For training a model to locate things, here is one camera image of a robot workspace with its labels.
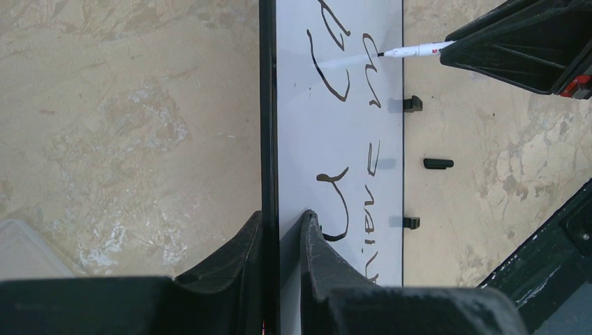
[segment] cursive letter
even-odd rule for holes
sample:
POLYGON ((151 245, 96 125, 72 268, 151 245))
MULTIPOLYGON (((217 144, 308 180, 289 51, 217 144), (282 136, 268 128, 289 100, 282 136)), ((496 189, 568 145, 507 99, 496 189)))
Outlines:
POLYGON ((343 44, 343 35, 341 35, 341 33, 339 33, 339 37, 341 37, 341 43, 340 43, 337 40, 337 37, 335 37, 335 34, 333 33, 333 30, 331 30, 331 28, 329 28, 329 23, 327 22, 327 18, 325 17, 325 11, 324 10, 326 10, 327 12, 329 12, 329 15, 331 15, 331 17, 333 17, 333 20, 335 21, 335 23, 337 23, 337 25, 339 26, 339 28, 341 29, 341 31, 346 36, 351 35, 351 31, 346 30, 346 28, 337 19, 337 17, 335 16, 335 14, 333 14, 333 10, 331 10, 331 8, 329 8, 329 6, 325 3, 325 0, 318 0, 318 2, 320 2, 320 14, 323 16, 323 21, 325 21, 325 27, 327 27, 327 30, 329 31, 329 34, 331 34, 331 37, 333 37, 333 40, 335 41, 335 43, 337 43, 337 45, 341 48, 341 51, 345 51, 346 46, 343 44))
POLYGON ((337 91, 335 91, 335 89, 329 84, 329 82, 327 81, 327 78, 325 78, 325 75, 318 67, 318 64, 316 62, 316 58, 314 57, 313 36, 311 35, 311 32, 308 29, 306 30, 306 34, 309 36, 309 40, 311 41, 311 56, 313 57, 313 63, 315 64, 315 68, 316 68, 318 74, 320 75, 320 78, 325 83, 325 86, 327 87, 327 89, 329 89, 329 92, 331 92, 340 101, 345 102, 348 99, 348 94, 350 93, 350 72, 346 69, 346 73, 348 75, 348 88, 346 89, 346 94, 342 96, 341 94, 337 93, 337 91))
POLYGON ((336 177, 329 177, 324 173, 316 176, 317 181, 324 181, 327 183, 331 183, 331 185, 333 185, 333 187, 335 188, 335 191, 337 192, 337 194, 339 194, 339 197, 341 198, 341 202, 343 203, 343 207, 346 209, 346 231, 342 232, 341 234, 336 235, 336 236, 327 235, 327 234, 323 233, 323 237, 325 238, 326 241, 329 241, 329 242, 336 242, 340 239, 343 239, 348 234, 348 228, 350 225, 350 214, 348 212, 348 205, 346 204, 346 199, 343 197, 343 194, 341 194, 341 191, 339 190, 339 188, 337 188, 337 185, 335 184, 337 181, 341 180, 341 178, 343 178, 343 176, 345 176, 346 173, 348 173, 348 170, 349 170, 349 167, 346 167, 346 169, 339 176, 336 176, 336 177))
POLYGON ((370 106, 375 105, 378 108, 382 108, 382 105, 380 104, 380 101, 378 100, 378 97, 376 96, 376 93, 374 92, 374 89, 372 88, 372 85, 370 84, 370 80, 368 79, 368 69, 373 70, 374 72, 378 73, 378 70, 376 70, 376 67, 374 66, 374 62, 372 61, 372 57, 370 57, 370 53, 368 52, 368 47, 366 46, 366 38, 368 38, 369 40, 372 41, 372 45, 374 45, 374 50, 376 51, 376 54, 378 54, 378 49, 376 49, 376 44, 374 43, 374 39, 372 38, 372 36, 370 36, 367 33, 363 33, 362 34, 362 42, 364 43, 364 48, 366 49, 366 54, 368 55, 368 60, 370 61, 370 64, 366 64, 366 81, 368 82, 368 86, 370 87, 370 91, 372 91, 372 94, 374 95, 374 99, 370 100, 370 106))
POLYGON ((378 251, 376 251, 376 253, 374 254, 374 256, 372 256, 372 258, 370 258, 370 260, 366 263, 366 278, 369 281, 371 281, 372 283, 375 283, 375 284, 376 284, 376 279, 378 279, 378 274, 376 274, 372 278, 368 278, 368 266, 370 265, 370 263, 372 263, 372 261, 374 260, 374 258, 376 258, 377 255, 378 255, 378 251))
POLYGON ((376 175, 376 166, 378 165, 378 155, 380 155, 380 140, 378 140, 378 152, 376 152, 376 162, 374 162, 374 171, 370 168, 372 166, 372 142, 370 142, 370 147, 368 148, 368 174, 372 177, 376 175))
POLYGON ((364 230, 370 234, 371 232, 374 232, 374 220, 372 220, 372 215, 370 215, 368 209, 364 209, 364 211, 366 212, 366 216, 364 217, 364 230))

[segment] white marker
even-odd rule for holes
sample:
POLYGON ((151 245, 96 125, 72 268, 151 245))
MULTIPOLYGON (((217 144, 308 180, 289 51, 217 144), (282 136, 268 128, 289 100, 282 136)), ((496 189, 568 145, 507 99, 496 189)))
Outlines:
POLYGON ((432 56, 435 54, 442 53, 442 49, 448 45, 453 44, 454 41, 439 42, 439 43, 427 43, 414 45, 412 47, 396 47, 393 50, 381 52, 378 54, 379 57, 421 57, 421 56, 432 56))

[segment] black edge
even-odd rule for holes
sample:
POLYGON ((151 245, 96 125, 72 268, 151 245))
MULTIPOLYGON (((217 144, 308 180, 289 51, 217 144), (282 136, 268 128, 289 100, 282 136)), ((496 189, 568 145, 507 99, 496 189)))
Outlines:
POLYGON ((279 220, 277 194, 276 2, 259 2, 261 208, 263 224, 263 320, 279 334, 279 220))
MULTIPOLYGON (((405 1, 401 1, 401 46, 405 46, 405 1)), ((401 98, 405 100, 405 58, 401 58, 401 70, 403 71, 403 80, 401 87, 401 98)), ((403 217, 405 216, 405 113, 403 113, 403 215, 401 215, 401 229, 403 233, 401 235, 401 287, 405 286, 405 230, 403 229, 403 217)))
POLYGON ((530 333, 592 279, 592 259, 582 256, 563 228, 592 197, 591 190, 592 179, 479 285, 513 300, 530 333))

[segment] marble floor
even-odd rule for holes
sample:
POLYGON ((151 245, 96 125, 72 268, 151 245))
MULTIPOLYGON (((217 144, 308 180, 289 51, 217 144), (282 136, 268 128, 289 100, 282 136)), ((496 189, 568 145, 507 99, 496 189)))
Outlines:
POLYGON ((0 221, 179 274, 260 208, 256 1, 0 1, 0 221))
MULTIPOLYGON (((405 1, 405 42, 501 1, 405 1)), ((175 275, 260 208, 255 0, 0 0, 0 221, 77 276, 175 275)), ((592 177, 592 106, 405 62, 406 285, 479 283, 592 177), (455 167, 425 170, 424 157, 455 167)))

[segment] black mounting peg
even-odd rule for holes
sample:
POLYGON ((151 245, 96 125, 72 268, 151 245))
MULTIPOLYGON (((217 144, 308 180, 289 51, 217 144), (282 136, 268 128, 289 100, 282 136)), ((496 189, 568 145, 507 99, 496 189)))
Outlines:
POLYGON ((424 110, 424 103, 419 96, 411 96, 411 99, 403 100, 403 112, 413 113, 424 110))
POLYGON ((420 218, 403 218, 403 228, 409 228, 411 230, 418 229, 420 227, 420 218))
POLYGON ((452 159, 424 158, 424 167, 428 170, 446 170, 453 166, 452 159))

